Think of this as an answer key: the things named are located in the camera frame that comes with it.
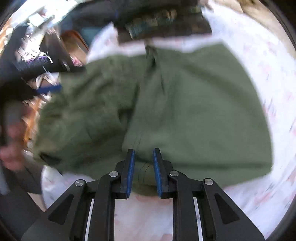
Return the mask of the person left hand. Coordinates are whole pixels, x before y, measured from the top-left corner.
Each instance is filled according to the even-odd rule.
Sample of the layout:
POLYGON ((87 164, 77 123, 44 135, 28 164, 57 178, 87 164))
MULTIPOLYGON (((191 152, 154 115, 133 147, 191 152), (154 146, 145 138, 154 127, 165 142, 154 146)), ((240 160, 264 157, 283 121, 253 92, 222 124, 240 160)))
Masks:
POLYGON ((24 136, 27 125, 23 120, 32 112, 32 109, 22 102, 18 102, 19 112, 18 120, 6 127, 6 135, 10 138, 8 144, 1 147, 2 164, 9 170, 18 172, 24 169, 25 158, 23 148, 25 145, 24 136))

